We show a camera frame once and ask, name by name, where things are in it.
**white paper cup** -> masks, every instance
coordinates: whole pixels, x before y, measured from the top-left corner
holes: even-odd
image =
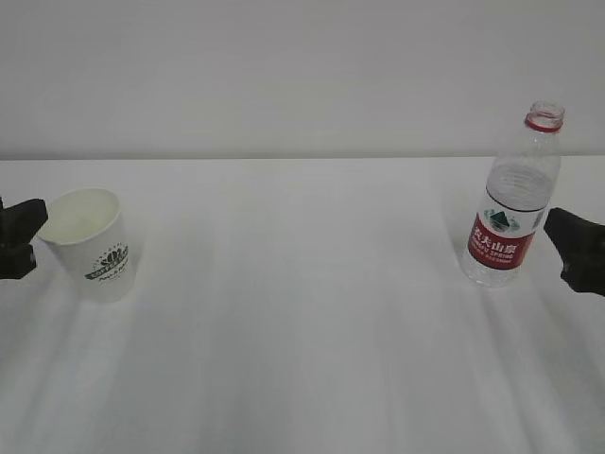
[[[106,189],[79,189],[48,206],[38,237],[48,245],[84,298],[122,299],[133,272],[118,198]]]

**plastic water bottle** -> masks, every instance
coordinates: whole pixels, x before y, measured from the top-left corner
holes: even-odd
[[[460,265],[469,278],[502,287],[517,274],[545,215],[561,168],[564,109],[538,101],[496,157]]]

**cup rim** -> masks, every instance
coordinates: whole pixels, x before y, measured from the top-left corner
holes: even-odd
[[[42,229],[38,232],[38,234],[36,234],[36,236],[39,239],[41,239],[45,243],[55,244],[57,246],[77,246],[79,244],[85,243],[87,241],[90,241],[91,239],[95,239],[96,237],[103,235],[105,232],[107,232],[115,224],[115,222],[120,217],[120,214],[122,213],[122,206],[120,205],[120,200],[118,199],[118,197],[112,191],[110,191],[109,189],[105,189],[104,187],[80,187],[80,188],[71,189],[71,190],[69,190],[67,192],[64,192],[63,194],[61,194],[60,196],[58,196],[56,199],[54,199],[53,201],[51,201],[50,203],[48,203],[48,209],[47,209],[48,212],[50,212],[50,210],[52,209],[52,206],[55,203],[57,203],[58,201],[60,201],[64,197],[71,196],[71,195],[76,194],[78,192],[103,192],[105,194],[108,194],[109,196],[111,196],[115,200],[115,204],[116,204],[116,207],[117,207],[117,210],[115,211],[115,216],[101,230],[99,230],[98,232],[95,232],[94,234],[92,234],[90,236],[86,236],[83,239],[79,239],[78,241],[67,241],[67,242],[53,241],[51,239],[44,238],[43,235],[41,235]]]

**white tabletop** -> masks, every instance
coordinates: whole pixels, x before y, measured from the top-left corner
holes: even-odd
[[[605,300],[544,233],[509,288],[458,268],[489,164],[2,163],[6,205],[115,191],[137,278],[79,301],[36,243],[0,282],[0,450],[604,452]],[[553,204],[605,222],[604,170],[564,159]]]

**bottle label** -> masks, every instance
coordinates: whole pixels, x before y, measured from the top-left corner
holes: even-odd
[[[545,208],[518,211],[494,199],[486,190],[476,214],[468,248],[476,261],[495,270],[512,270],[523,262],[540,226]]]

